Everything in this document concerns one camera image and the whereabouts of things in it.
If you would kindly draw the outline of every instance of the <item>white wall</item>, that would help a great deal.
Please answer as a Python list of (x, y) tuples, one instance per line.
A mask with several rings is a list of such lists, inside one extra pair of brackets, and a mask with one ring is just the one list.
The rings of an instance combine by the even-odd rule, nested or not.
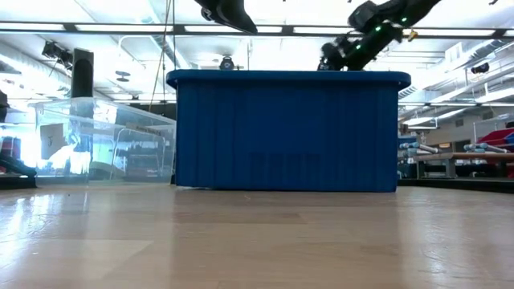
[[(430, 133), (426, 134), (426, 143), (428, 145), (437, 145), (452, 141), (473, 141), (473, 123), (482, 121), (482, 115), (487, 112), (488, 109), (490, 108), (471, 110), (469, 114), (464, 117), (464, 126), (458, 128), (455, 127), (455, 121), (461, 117), (453, 117), (447, 122), (440, 124), (440, 129), (432, 130)], [(495, 113), (495, 116), (505, 113), (514, 113), (514, 108), (495, 108), (493, 112)], [(479, 136), (484, 136), (493, 130), (495, 130), (495, 125), (493, 123), (477, 126), (477, 134)]]

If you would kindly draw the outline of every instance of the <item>floor board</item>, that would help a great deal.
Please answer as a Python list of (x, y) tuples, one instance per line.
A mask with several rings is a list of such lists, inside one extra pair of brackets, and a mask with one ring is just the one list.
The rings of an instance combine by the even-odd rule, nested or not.
[(2, 192), (7, 288), (514, 288), (514, 196), (167, 185)]

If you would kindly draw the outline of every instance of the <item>blue plastic bin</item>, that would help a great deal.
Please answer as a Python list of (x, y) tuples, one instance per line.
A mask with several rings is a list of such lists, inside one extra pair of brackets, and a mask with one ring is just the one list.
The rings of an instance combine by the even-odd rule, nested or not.
[(393, 192), (401, 72), (172, 71), (180, 186)]

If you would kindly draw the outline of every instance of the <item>fluorescent light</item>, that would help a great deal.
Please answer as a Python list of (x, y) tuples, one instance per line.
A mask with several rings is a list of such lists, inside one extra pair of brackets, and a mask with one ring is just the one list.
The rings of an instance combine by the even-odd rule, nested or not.
[(176, 100), (166, 100), (165, 103), (162, 103), (162, 100), (113, 100), (113, 102), (118, 104), (175, 104)]
[(470, 107), (476, 106), (474, 103), (430, 103), (431, 106), (447, 106), (447, 107)]
[[(75, 25), (78, 31), (95, 31), (95, 32), (164, 32), (166, 25), (148, 25), (148, 24), (126, 24), (126, 25), (104, 25), (104, 24), (79, 24)], [(173, 31), (173, 26), (167, 26), (167, 31)]]
[[(495, 33), (494, 29), (415, 29), (423, 36), (489, 36)], [(404, 29), (404, 35), (410, 35), (411, 29)]]
[(514, 104), (487, 103), (487, 104), (482, 104), (482, 106), (495, 107), (495, 108), (506, 108), (506, 107), (514, 107)]
[(186, 31), (188, 31), (188, 32), (222, 32), (222, 33), (237, 32), (237, 33), (242, 33), (241, 31), (238, 31), (234, 28), (227, 27), (227, 26), (221, 26), (221, 25), (186, 26), (186, 27), (184, 27), (184, 29), (186, 29)]
[(456, 115), (456, 114), (459, 114), (459, 113), (463, 112), (465, 109), (466, 109), (466, 108), (461, 108), (461, 109), (458, 109), (458, 110), (453, 111), (453, 112), (445, 113), (445, 114), (443, 114), (443, 115), (441, 115), (441, 116), (438, 116), (438, 117), (437, 117), (437, 119), (438, 119), (438, 120), (444, 120), (444, 119), (446, 119), (446, 118), (452, 117), (452, 116), (454, 116), (454, 115)]
[(425, 106), (426, 103), (404, 103), (404, 102), (399, 102), (398, 105), (399, 106)]
[(495, 101), (503, 99), (505, 97), (514, 96), (514, 88), (508, 88), (497, 92), (490, 92), (485, 96), (482, 96), (476, 100), (478, 103), (484, 103), (488, 101)]
[(62, 24), (0, 23), (0, 30), (63, 31)]
[(280, 33), (282, 32), (281, 26), (257, 26), (257, 31), (260, 33)]
[(409, 129), (437, 129), (436, 127), (423, 127), (423, 126), (414, 126), (414, 127), (409, 127)]
[(424, 122), (432, 120), (433, 117), (419, 117), (419, 118), (413, 118), (408, 121), (404, 121), (403, 124), (407, 125), (416, 125), (416, 124), (422, 124)]
[(346, 34), (353, 31), (353, 28), (341, 28), (341, 27), (295, 27), (294, 33), (301, 34)]

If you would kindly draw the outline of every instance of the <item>black robotic arm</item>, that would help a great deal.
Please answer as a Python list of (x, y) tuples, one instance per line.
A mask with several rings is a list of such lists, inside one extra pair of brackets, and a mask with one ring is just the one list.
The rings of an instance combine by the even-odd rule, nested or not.
[[(244, 0), (195, 0), (202, 6), (202, 16), (218, 24), (257, 34), (257, 27), (244, 10)], [(441, 0), (389, 0), (381, 5), (371, 1), (361, 4), (350, 15), (351, 27), (361, 33), (326, 43), (318, 70), (360, 71), (395, 39), (403, 39), (403, 30), (423, 19)]]

